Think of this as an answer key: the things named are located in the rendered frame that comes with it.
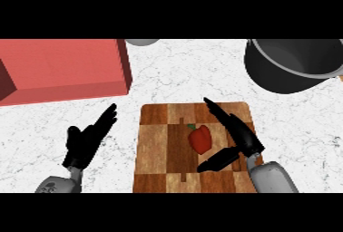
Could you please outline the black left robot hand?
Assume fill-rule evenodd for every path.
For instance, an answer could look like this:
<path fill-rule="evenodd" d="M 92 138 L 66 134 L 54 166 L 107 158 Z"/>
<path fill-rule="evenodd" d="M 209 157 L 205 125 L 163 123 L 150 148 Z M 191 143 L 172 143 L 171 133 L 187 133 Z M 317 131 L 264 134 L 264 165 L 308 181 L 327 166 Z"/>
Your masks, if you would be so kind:
<path fill-rule="evenodd" d="M 100 149 L 101 142 L 109 135 L 111 127 L 117 122 L 117 104 L 113 103 L 103 113 L 95 124 L 89 125 L 85 130 L 72 126 L 67 130 L 67 155 L 64 158 L 64 167 L 86 169 L 95 153 Z"/>

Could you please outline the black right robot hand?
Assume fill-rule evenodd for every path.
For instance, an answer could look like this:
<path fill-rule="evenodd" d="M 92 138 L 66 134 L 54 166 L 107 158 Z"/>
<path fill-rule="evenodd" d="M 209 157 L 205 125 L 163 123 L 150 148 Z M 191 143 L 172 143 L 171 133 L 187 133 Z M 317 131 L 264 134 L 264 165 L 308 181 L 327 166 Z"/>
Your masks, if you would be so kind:
<path fill-rule="evenodd" d="M 247 170 L 252 170 L 256 167 L 255 162 L 262 155 L 265 146 L 245 121 L 233 113 L 227 113 L 222 107 L 209 98 L 205 98 L 205 102 L 208 103 L 211 113 L 230 132 L 236 146 L 224 148 L 213 154 L 199 165 L 197 171 L 221 171 L 239 160 L 239 153 L 245 154 L 247 158 Z"/>

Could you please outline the wooden checkered cutting board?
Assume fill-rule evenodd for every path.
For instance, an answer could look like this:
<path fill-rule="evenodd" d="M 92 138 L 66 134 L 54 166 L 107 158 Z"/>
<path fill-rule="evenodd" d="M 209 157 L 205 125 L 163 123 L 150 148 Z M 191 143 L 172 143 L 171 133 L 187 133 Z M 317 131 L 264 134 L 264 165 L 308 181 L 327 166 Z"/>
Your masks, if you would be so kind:
<path fill-rule="evenodd" d="M 188 136 L 208 126 L 212 149 L 199 154 Z M 205 103 L 147 104 L 141 109 L 137 147 L 135 193 L 256 191 L 247 162 L 239 159 L 221 171 L 199 172 L 197 167 L 236 141 Z"/>

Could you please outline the grey round object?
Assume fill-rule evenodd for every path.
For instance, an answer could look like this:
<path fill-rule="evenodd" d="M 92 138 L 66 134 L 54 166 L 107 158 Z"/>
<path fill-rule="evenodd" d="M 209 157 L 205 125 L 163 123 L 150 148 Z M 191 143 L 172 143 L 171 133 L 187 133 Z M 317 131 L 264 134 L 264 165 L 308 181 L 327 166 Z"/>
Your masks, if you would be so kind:
<path fill-rule="evenodd" d="M 154 44 L 160 39 L 126 39 L 126 42 L 135 46 L 148 46 Z"/>

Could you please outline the red bell pepper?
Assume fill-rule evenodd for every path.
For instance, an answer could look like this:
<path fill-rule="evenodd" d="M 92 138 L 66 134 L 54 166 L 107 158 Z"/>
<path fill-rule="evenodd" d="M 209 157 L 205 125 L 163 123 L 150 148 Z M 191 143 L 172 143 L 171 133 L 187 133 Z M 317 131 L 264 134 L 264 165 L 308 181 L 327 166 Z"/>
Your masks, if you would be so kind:
<path fill-rule="evenodd" d="M 188 136 L 191 147 L 194 151 L 203 155 L 212 149 L 212 135 L 209 127 L 206 125 L 196 127 L 194 124 L 190 124 L 188 127 L 193 129 Z"/>

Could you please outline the black pot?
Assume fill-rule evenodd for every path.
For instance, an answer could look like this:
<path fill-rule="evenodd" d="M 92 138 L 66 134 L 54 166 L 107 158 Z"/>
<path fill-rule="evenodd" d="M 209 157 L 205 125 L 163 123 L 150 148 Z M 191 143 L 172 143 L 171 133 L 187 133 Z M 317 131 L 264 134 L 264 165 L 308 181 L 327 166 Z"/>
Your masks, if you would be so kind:
<path fill-rule="evenodd" d="M 265 90 L 302 92 L 343 75 L 343 39 L 249 39 L 245 65 Z"/>

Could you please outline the red box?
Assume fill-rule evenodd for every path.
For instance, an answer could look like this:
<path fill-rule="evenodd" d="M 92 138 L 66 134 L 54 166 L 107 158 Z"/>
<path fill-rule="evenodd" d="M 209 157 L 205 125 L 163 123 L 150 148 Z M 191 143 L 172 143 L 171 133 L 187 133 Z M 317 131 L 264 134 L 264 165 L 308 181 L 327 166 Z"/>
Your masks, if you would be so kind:
<path fill-rule="evenodd" d="M 0 106 L 122 96 L 132 81 L 123 39 L 0 39 Z"/>

